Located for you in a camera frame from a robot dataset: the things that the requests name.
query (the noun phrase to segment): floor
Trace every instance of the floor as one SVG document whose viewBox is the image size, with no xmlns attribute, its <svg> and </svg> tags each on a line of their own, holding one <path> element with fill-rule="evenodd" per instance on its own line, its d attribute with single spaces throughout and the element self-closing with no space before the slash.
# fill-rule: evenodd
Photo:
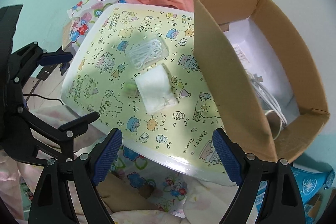
<svg viewBox="0 0 336 224">
<path fill-rule="evenodd" d="M 46 81 L 41 81 L 36 89 L 34 90 L 33 94 L 38 94 L 43 97 L 47 98 L 57 98 L 61 99 L 61 88 L 63 84 L 63 80 L 65 75 L 61 75 L 59 68 L 55 68 L 50 76 L 47 78 Z M 36 78 L 30 77 L 27 81 L 26 85 L 22 89 L 24 94 L 28 94 L 31 92 L 32 88 L 36 84 L 38 80 Z M 31 96 L 27 102 L 29 110 L 37 109 L 37 108 L 44 108 L 44 107 L 51 107 L 55 105 L 59 105 L 59 101 L 50 101 L 45 100 L 43 98 L 39 98 L 36 96 Z"/>
</svg>

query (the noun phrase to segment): metal screw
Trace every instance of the metal screw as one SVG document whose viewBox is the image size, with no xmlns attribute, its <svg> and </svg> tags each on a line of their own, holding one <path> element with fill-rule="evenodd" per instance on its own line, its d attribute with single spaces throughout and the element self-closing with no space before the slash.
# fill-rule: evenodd
<svg viewBox="0 0 336 224">
<path fill-rule="evenodd" d="M 255 155 L 252 154 L 252 153 L 248 153 L 248 154 L 246 155 L 246 157 L 247 157 L 249 160 L 255 160 Z"/>
<path fill-rule="evenodd" d="M 87 160 L 88 157 L 89 157 L 89 154 L 87 154 L 87 153 L 81 154 L 81 155 L 79 156 L 79 158 L 80 158 L 81 160 Z"/>
<path fill-rule="evenodd" d="M 283 165 L 287 165 L 288 161 L 286 159 L 280 159 L 280 163 Z"/>
<path fill-rule="evenodd" d="M 49 159 L 47 163 L 48 165 L 53 165 L 55 163 L 55 159 Z"/>
<path fill-rule="evenodd" d="M 71 138 L 73 135 L 74 135 L 74 134 L 72 133 L 72 131 L 70 131 L 70 130 L 67 131 L 67 136 L 68 136 L 69 138 Z"/>
</svg>

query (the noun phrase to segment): cartoon print tabletop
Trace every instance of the cartoon print tabletop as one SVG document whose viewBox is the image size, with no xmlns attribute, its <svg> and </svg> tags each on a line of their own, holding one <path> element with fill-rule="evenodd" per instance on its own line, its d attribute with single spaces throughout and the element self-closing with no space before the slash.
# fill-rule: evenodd
<svg viewBox="0 0 336 224">
<path fill-rule="evenodd" d="M 124 85 L 136 71 L 125 51 L 157 35 L 169 56 L 163 63 L 179 104 L 148 115 L 141 96 Z M 80 46 L 62 86 L 62 99 L 79 115 L 100 113 L 93 123 L 106 134 L 123 133 L 123 145 L 199 179 L 233 185 L 212 145 L 223 127 L 215 102 L 193 57 L 194 14 L 172 8 L 114 4 L 98 18 Z"/>
</svg>

